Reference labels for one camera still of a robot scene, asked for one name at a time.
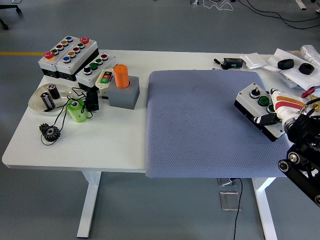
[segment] red stripe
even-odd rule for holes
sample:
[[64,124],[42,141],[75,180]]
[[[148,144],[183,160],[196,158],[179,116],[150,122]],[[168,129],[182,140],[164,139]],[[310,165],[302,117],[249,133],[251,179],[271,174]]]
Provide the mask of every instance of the red stripe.
[[275,104],[275,110],[277,110],[280,107],[290,107],[290,108],[299,109],[299,110],[301,110],[303,108],[303,106],[301,106],[299,104],[295,104],[295,103],[288,102],[288,101],[278,101]]

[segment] control box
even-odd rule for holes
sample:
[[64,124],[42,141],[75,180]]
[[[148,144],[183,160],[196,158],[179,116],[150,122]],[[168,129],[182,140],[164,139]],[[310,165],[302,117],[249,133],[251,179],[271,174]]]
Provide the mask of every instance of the control box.
[[76,74],[99,55],[96,41],[82,37],[73,48],[57,61],[60,78],[76,81]]
[[252,121],[254,117],[261,117],[274,113],[271,96],[258,84],[252,83],[238,93],[234,106],[238,108],[265,136],[272,142],[285,133],[282,123],[261,126]]
[[96,81],[101,72],[105,69],[112,69],[116,65],[117,60],[115,56],[101,52],[98,57],[75,75],[76,81],[81,89],[87,92],[96,92],[98,90]]
[[56,79],[60,78],[56,63],[65,53],[68,53],[79,40],[80,38],[77,37],[66,36],[54,48],[45,52],[43,57],[38,61],[43,74]]
[[99,89],[101,97],[103,99],[109,99],[108,97],[108,87],[111,81],[114,81],[114,69],[108,68],[103,69],[99,77],[95,81],[95,86]]

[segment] paper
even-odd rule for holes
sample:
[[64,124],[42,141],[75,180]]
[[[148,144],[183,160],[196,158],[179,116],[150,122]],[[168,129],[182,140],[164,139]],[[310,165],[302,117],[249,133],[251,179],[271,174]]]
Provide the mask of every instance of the paper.
[[[282,70],[281,73],[284,76],[298,84],[304,90],[320,86],[320,67],[313,65],[291,53],[277,49],[274,55],[268,59],[267,63],[269,66],[277,68],[278,62],[285,59],[293,59],[294,66],[291,69]],[[308,63],[314,66],[314,71],[310,75],[305,75],[299,71],[299,67],[303,63]]]

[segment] black wire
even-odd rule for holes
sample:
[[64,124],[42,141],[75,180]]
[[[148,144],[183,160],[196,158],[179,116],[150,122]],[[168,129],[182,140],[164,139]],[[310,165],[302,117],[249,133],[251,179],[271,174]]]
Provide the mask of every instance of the black wire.
[[315,112],[315,109],[312,108],[312,109],[306,114],[306,116],[307,116],[307,117],[310,117],[314,112]]
[[238,219],[238,215],[239,215],[240,201],[241,201],[241,196],[242,196],[242,191],[243,191],[243,183],[242,183],[242,180],[240,178],[231,178],[231,179],[239,179],[240,182],[241,182],[241,193],[240,193],[240,197],[239,197],[238,210],[236,212],[236,216],[235,216],[235,220],[234,220],[233,240],[235,240],[236,239],[236,229],[237,229],[237,219]]
[[43,141],[43,139],[42,139],[42,137],[43,137],[43,133],[41,134],[41,136],[40,136],[40,139],[41,139],[41,142],[44,144],[44,145],[46,145],[46,146],[50,146],[50,145],[52,145],[52,144],[54,144],[57,140],[54,140],[54,142],[52,142],[52,143],[50,143],[50,144],[46,144],[46,143],[44,143],[44,141]]
[[[81,108],[81,113],[82,113],[82,114],[84,113],[85,109],[91,114],[90,117],[87,117],[88,119],[91,119],[91,118],[94,116],[93,113],[92,113],[92,111],[88,110],[88,108],[86,107],[86,104],[82,105],[82,104],[79,102],[79,100],[88,101],[87,96],[84,94],[84,92],[82,91],[82,89],[81,89],[81,88],[77,88],[77,87],[72,87],[71,89],[75,92],[75,94],[77,94],[78,97],[80,97],[80,96],[82,96],[82,97],[80,97],[80,98],[78,98],[78,99],[75,99],[75,98],[70,97],[69,95],[67,95],[66,98],[67,98],[68,100],[67,100],[67,102],[66,102],[64,105],[61,105],[61,106],[58,106],[58,107],[53,108],[53,109],[57,109],[57,108],[62,108],[62,109],[61,109],[61,111],[59,112],[58,116],[56,117],[54,123],[53,123],[51,126],[49,126],[50,128],[52,128],[54,125],[56,125],[56,123],[57,123],[57,121],[58,121],[61,113],[62,113],[62,112],[64,111],[64,109],[65,109],[65,113],[64,113],[64,116],[63,116],[63,120],[62,120],[62,126],[61,126],[61,129],[59,130],[60,133],[61,133],[61,131],[62,131],[62,129],[64,128],[64,125],[65,125],[65,120],[66,120],[66,116],[67,116],[67,107],[68,107],[69,105],[72,105],[72,103],[69,103],[70,100],[73,100],[73,101],[75,101],[75,102],[78,102],[78,104],[80,104],[80,105],[82,106],[82,108]],[[76,92],[76,90],[81,90],[81,91],[82,91],[81,94],[78,94],[78,93]],[[52,142],[52,143],[50,143],[50,144],[46,144],[46,143],[44,143],[44,141],[43,141],[43,135],[44,135],[44,134],[42,133],[42,134],[41,134],[41,137],[40,137],[40,138],[41,138],[41,142],[42,142],[44,145],[46,145],[46,146],[50,146],[50,145],[54,144],[54,143],[57,141],[57,139],[56,139],[54,142]]]
[[308,101],[308,102],[306,103],[306,105],[309,106],[309,105],[314,104],[314,103],[316,103],[316,102],[318,102],[318,101],[320,101],[320,97],[317,97],[317,98],[315,98],[315,99],[313,99],[313,100]]
[[[319,26],[320,26],[320,24],[318,24],[318,25],[310,26],[310,27],[295,27],[295,26],[292,26],[292,25],[290,25],[289,23],[287,23],[287,22],[291,22],[291,23],[307,22],[307,21],[311,21],[311,20],[318,19],[318,18],[320,18],[320,16],[315,17],[315,18],[311,18],[311,19],[308,19],[308,20],[300,20],[300,21],[288,20],[288,19],[285,19],[285,18],[281,17],[281,15],[280,15],[279,13],[277,13],[277,12],[258,10],[258,9],[256,9],[255,7],[253,7],[253,6],[251,5],[251,3],[249,2],[249,0],[246,0],[246,1],[248,2],[248,4],[249,4],[254,10],[256,10],[256,11],[258,11],[258,12],[252,10],[249,6],[243,4],[240,0],[239,0],[239,3],[241,3],[243,6],[247,7],[248,9],[250,9],[252,12],[254,12],[254,13],[256,13],[256,14],[259,14],[259,15],[261,15],[261,16],[268,17],[268,18],[281,19],[287,26],[289,26],[289,27],[291,27],[291,28],[299,29],[299,30],[305,30],[305,29],[312,29],[312,28],[315,28],[315,27],[319,27]],[[276,14],[276,15],[278,15],[278,16],[265,15],[265,14],[261,14],[261,13],[259,13],[259,12],[261,12],[261,13]]]

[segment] gray block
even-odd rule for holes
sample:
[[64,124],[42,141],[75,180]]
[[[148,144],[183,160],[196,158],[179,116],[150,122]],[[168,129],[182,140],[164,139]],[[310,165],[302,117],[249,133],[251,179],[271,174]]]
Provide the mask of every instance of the gray block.
[[107,88],[109,103],[112,107],[123,109],[134,109],[140,94],[139,78],[129,76],[130,85],[126,88],[116,86],[116,81],[113,79]]

